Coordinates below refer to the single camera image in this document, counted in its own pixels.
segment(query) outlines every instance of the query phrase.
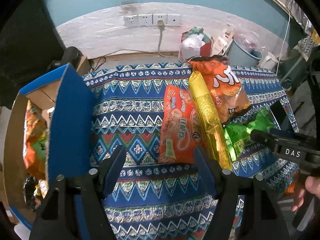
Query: cardboard box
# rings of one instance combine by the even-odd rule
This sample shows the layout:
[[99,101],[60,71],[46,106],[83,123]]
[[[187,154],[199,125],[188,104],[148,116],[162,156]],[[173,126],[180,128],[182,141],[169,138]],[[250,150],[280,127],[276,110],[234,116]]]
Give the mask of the cardboard box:
[[[87,73],[90,64],[82,57],[77,67]],[[95,98],[71,64],[57,68],[23,87],[13,104],[4,143],[4,189],[11,212],[29,229],[36,213],[27,210],[23,184],[27,175],[23,161],[24,123],[28,100],[48,122],[46,174],[49,184],[59,174],[81,175],[90,167],[89,135]],[[55,107],[51,119],[47,109]]]

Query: human hand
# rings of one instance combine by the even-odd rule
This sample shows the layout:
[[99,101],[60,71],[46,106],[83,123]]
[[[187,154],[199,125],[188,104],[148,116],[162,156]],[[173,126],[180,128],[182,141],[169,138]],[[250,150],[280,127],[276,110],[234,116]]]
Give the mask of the human hand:
[[303,205],[303,196],[306,190],[320,198],[320,177],[307,177],[305,185],[298,182],[296,183],[294,187],[292,211],[296,211],[297,208]]

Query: white tissue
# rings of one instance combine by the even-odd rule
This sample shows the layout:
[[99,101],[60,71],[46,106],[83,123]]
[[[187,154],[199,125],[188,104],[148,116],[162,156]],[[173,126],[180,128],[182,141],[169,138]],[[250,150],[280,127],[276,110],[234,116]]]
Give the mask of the white tissue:
[[188,38],[186,38],[182,44],[185,45],[186,47],[190,48],[201,48],[205,42],[202,41],[204,35],[203,34],[191,34]]

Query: orange chip bag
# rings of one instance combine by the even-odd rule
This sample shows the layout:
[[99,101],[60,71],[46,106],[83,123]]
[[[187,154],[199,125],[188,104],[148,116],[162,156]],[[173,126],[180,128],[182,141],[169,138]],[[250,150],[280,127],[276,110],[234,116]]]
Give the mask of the orange chip bag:
[[189,92],[173,85],[167,86],[158,162],[194,164],[193,151],[201,145],[198,126]]
[[226,57],[193,57],[189,63],[193,70],[202,74],[222,124],[249,110],[247,94]]

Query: silver screw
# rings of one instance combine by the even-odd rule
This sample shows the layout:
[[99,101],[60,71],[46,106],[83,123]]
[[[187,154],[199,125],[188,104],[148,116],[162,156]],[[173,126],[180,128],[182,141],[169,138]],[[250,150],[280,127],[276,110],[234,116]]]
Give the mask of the silver screw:
[[98,170],[95,169],[95,168],[89,170],[89,174],[90,174],[90,175],[94,175],[94,174],[96,174],[97,172],[98,172]]
[[259,181],[262,181],[263,180],[263,176],[261,174],[257,174],[256,175],[256,179],[259,180]]
[[224,175],[230,175],[230,174],[231,174],[231,170],[229,170],[229,169],[223,169],[223,170],[222,170],[222,173],[223,173]]
[[62,174],[58,175],[57,176],[57,181],[61,181],[64,179],[64,176]]

